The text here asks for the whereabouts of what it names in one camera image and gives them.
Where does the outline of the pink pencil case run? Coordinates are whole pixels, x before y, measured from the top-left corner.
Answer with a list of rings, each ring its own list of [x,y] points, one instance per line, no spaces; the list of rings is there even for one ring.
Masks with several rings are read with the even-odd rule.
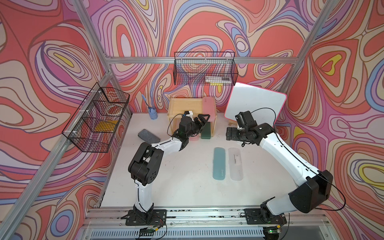
[[[189,137],[189,141],[198,141],[199,139],[200,139],[199,135]]]
[[[216,119],[216,105],[213,97],[204,97],[202,99],[203,115],[210,115],[209,122],[214,122]]]

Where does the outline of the clear pencil case with label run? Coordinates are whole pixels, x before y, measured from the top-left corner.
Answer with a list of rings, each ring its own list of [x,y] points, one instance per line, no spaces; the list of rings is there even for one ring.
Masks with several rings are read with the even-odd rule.
[[[240,149],[229,148],[229,167],[231,179],[237,182],[242,181],[244,174]]]

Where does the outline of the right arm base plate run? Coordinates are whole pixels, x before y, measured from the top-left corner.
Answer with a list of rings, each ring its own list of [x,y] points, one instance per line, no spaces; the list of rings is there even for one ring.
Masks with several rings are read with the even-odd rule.
[[[288,223],[284,214],[275,216],[269,213],[267,209],[244,209],[243,216],[246,218],[248,225],[283,226]]]

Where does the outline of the dark green pencil case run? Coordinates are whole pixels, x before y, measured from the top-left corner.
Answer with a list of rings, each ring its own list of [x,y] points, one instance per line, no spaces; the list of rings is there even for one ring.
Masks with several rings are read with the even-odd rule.
[[[211,134],[211,123],[210,123],[210,132],[201,132],[201,139],[203,140],[209,140],[211,139],[212,134]]]

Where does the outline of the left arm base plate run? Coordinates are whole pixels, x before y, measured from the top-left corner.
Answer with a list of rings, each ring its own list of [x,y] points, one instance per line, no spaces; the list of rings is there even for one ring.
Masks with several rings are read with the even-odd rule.
[[[126,226],[163,226],[166,223],[167,210],[155,209],[149,210],[147,213],[137,209],[129,210],[128,213],[121,217],[125,220]]]

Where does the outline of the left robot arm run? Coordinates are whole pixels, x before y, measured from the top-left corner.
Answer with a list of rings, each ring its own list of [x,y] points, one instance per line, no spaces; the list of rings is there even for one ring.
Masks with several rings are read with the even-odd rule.
[[[188,145],[189,138],[203,131],[210,117],[209,114],[193,117],[191,111],[186,111],[181,114],[178,129],[168,140],[156,144],[141,143],[128,167],[137,187],[135,210],[144,214],[152,211],[152,183],[159,173],[163,157],[182,151]]]

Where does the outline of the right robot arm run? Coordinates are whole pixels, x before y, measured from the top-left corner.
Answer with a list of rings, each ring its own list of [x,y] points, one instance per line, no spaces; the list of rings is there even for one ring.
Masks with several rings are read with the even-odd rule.
[[[334,179],[329,171],[320,171],[294,153],[273,126],[258,124],[251,112],[240,112],[235,118],[238,126],[227,128],[226,139],[241,142],[243,146],[251,144],[261,147],[280,163],[297,186],[290,193],[273,197],[261,204],[263,222],[270,223],[274,218],[294,211],[307,214],[329,199]]]

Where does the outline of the teal pencil case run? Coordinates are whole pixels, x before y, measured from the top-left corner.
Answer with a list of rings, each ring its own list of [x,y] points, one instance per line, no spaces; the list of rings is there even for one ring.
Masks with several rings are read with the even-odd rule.
[[[214,148],[213,178],[223,181],[226,177],[226,151],[224,148]]]

